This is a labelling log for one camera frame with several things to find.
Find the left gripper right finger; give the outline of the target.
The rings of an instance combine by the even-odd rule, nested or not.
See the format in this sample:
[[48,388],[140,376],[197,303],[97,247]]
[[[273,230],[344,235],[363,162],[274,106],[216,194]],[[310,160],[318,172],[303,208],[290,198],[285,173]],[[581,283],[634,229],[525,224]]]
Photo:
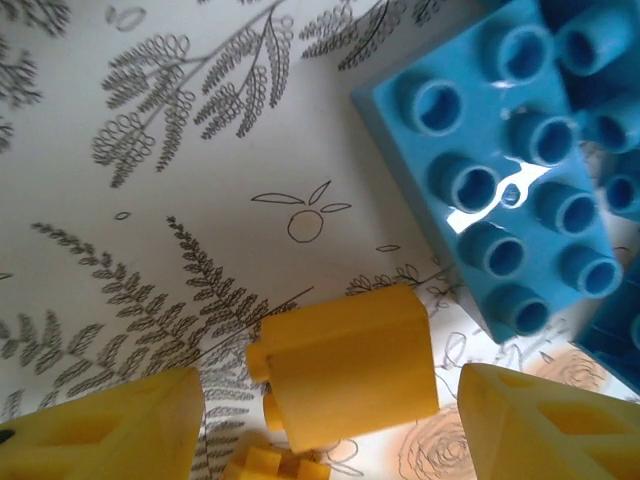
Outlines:
[[468,363],[458,410],[478,480],[640,480],[640,404]]

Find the floral patterned table cover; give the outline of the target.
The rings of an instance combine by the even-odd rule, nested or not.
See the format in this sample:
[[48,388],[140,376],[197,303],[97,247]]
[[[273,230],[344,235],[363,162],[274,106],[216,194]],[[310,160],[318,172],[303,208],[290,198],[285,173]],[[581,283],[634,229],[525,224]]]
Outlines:
[[486,362],[629,402],[572,345],[460,308],[351,100],[481,0],[0,0],[0,423],[173,366],[206,407],[189,480],[264,434],[267,314],[393,284],[429,311],[430,418],[322,447],[331,480],[476,480],[456,408]]

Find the long blue lego brick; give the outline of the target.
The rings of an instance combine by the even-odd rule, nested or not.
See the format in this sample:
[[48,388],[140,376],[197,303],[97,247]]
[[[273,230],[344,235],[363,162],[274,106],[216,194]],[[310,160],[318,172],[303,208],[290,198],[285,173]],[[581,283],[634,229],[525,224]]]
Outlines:
[[574,344],[640,396],[640,252]]
[[496,343],[622,269],[536,0],[512,0],[353,91],[459,304]]

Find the small blue lego brick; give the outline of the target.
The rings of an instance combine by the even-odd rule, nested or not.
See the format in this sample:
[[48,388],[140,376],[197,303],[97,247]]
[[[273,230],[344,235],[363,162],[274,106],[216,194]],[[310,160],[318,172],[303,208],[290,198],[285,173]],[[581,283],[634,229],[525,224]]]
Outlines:
[[640,95],[640,0],[539,0],[574,111]]

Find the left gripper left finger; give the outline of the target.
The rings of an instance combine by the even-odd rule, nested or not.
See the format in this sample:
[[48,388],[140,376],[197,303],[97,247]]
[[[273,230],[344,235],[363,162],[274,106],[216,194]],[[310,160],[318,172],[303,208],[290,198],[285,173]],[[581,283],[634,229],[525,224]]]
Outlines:
[[178,368],[0,424],[0,480],[189,480],[204,412]]

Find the yellow lego brick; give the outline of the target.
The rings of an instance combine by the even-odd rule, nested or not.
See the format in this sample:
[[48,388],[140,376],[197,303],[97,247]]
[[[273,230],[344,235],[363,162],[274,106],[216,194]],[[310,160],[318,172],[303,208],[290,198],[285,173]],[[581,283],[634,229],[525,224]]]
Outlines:
[[268,316],[246,365],[295,453],[439,410],[428,313],[407,285]]
[[329,466],[270,447],[250,446],[232,456],[218,480],[330,480]]

